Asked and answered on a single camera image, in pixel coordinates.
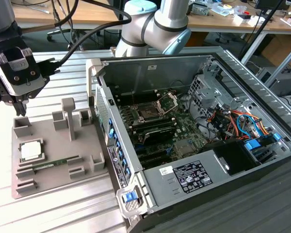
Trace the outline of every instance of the orange wire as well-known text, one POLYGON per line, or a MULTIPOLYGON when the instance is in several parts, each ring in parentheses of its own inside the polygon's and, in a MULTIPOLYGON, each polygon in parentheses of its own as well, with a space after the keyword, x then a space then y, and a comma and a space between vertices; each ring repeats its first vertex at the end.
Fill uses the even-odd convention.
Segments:
MULTIPOLYGON (((248 115, 248 116, 254 117, 255 119, 259 119, 257 116, 252 115, 252 114, 250 114, 250 113, 243 113, 243 112, 241 112, 241 111, 237 111, 237 110, 233 110, 232 112, 233 112, 233 113, 236 113, 236 114, 238 114, 238 115, 246 114, 246 115, 248 115)), ((257 125, 257 126, 259 127, 259 129, 262 130, 263 133, 265 133, 266 135, 269 135, 269 133, 264 129, 264 126, 263 126, 262 122, 260 121, 259 123, 261 124, 261 126, 257 125)))
POLYGON ((239 136, 239 133, 238 133, 237 126, 236 126, 236 124, 235 124, 235 122, 234 122, 234 120, 233 120, 232 116, 231 116, 231 115, 229 115, 229 118, 231 119, 231 122, 232 122, 232 124, 233 124, 233 126, 234 126, 234 129, 235 129, 235 131, 236 131, 236 136, 239 136))

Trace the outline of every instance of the table leg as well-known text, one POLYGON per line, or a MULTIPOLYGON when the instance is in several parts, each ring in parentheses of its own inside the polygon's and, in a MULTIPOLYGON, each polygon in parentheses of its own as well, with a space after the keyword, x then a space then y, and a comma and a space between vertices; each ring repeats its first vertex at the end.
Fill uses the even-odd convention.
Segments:
POLYGON ((275 80, 276 76, 282 72, 284 68, 286 68, 287 64, 291 61, 291 52, 286 57, 286 59, 277 67, 277 69, 273 72, 273 74, 269 77, 269 79, 265 82, 266 86, 270 86, 273 84, 273 81, 275 80))
POLYGON ((266 32, 261 32, 260 35, 257 37, 255 42, 252 44, 252 46, 249 48, 245 56, 242 58, 242 63, 246 65, 246 63, 249 61, 253 53, 256 51, 256 49, 259 47, 265 36, 267 35, 266 32))

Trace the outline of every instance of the aluminum profile table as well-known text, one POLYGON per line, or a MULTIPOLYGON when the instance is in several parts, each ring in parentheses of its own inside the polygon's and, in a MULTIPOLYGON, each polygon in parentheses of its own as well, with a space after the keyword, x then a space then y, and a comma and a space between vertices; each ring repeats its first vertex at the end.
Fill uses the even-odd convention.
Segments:
MULTIPOLYGON (((36 53, 37 61, 62 58, 66 52, 36 53)), ((85 60, 110 56, 110 51, 76 52, 51 77, 48 86, 30 101, 30 121, 51 118, 60 109, 61 98, 73 97, 76 108, 87 107, 85 60)), ((25 198, 11 195, 11 122, 13 107, 0 105, 0 232, 104 232, 125 233, 109 173, 61 186, 25 198)))
MULTIPOLYGON (((184 49, 216 52, 291 126, 291 111, 282 108, 282 101, 261 88, 261 84, 240 62, 220 47, 184 49)), ((35 53, 37 61, 54 57, 61 59, 66 52, 35 53)), ((31 121, 51 118, 52 111, 61 107, 60 100, 73 97, 76 108, 87 107, 85 61, 110 57, 109 50, 76 52, 61 68, 37 98, 28 104, 31 121)), ((241 90, 228 83, 234 93, 241 90)), ((12 107, 0 105, 0 232, 100 232, 124 233, 110 174, 62 186, 22 199, 11 197, 11 123, 12 107)), ((149 232, 291 232, 291 162, 262 180, 235 190, 213 202, 206 203, 149 232)))

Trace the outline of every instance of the floor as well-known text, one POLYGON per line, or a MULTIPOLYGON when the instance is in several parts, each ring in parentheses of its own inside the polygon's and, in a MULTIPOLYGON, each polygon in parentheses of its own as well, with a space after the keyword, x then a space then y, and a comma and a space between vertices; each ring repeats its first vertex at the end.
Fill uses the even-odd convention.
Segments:
MULTIPOLYGON (((29 33, 23 36, 27 45, 32 49, 33 52, 49 52, 49 51, 67 51, 68 43, 65 41, 61 34, 53 35, 52 41, 47 41, 47 33, 51 31, 29 33)), ((65 33, 67 40, 70 40, 70 34, 65 33)), ((242 50, 245 41, 241 39, 241 34, 237 33, 221 33, 221 39, 219 42, 216 41, 220 37, 219 33, 209 33, 204 41, 204 46, 221 46, 224 49, 231 51, 235 56, 238 56, 242 50)), ((118 30, 107 30, 101 33, 100 36, 96 34, 93 36, 95 40, 86 40, 83 44, 85 50, 98 50, 98 49, 109 49, 114 47, 119 40, 118 30)), ((273 66, 266 58, 262 55, 253 55, 250 59, 251 62, 247 64, 247 67, 253 72, 259 71, 258 67, 269 67, 273 66)))

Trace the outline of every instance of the blue latch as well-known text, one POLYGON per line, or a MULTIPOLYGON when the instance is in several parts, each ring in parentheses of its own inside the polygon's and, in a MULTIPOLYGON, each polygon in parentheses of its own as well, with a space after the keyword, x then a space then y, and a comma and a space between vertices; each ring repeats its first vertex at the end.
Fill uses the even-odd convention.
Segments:
POLYGON ((122 162, 122 167, 125 168, 127 166, 127 162, 126 162, 126 159, 123 159, 123 162, 122 162))
POLYGON ((247 143, 245 145, 249 150, 253 150, 253 149, 261 146, 261 144, 256 139, 252 139, 250 141, 247 141, 247 143))
POLYGON ((118 153, 118 155, 119 155, 120 160, 122 160, 123 159, 123 156, 124 156, 123 151, 120 150, 120 152, 118 153))
POLYGON ((109 138, 112 138, 114 136, 114 129, 110 129, 110 132, 109 132, 109 138))
POLYGON ((276 141, 279 141, 281 139, 281 136, 278 133, 274 133, 274 139, 276 139, 276 141))
POLYGON ((128 178, 130 178, 130 170, 129 170, 129 168, 126 168, 126 175, 127 175, 128 178))
POLYGON ((127 202, 130 202, 130 201, 133 201, 133 200, 137 200, 138 199, 138 196, 137 196, 137 193, 135 191, 131 191, 129 193, 126 193, 124 196, 124 202, 127 203, 127 202))

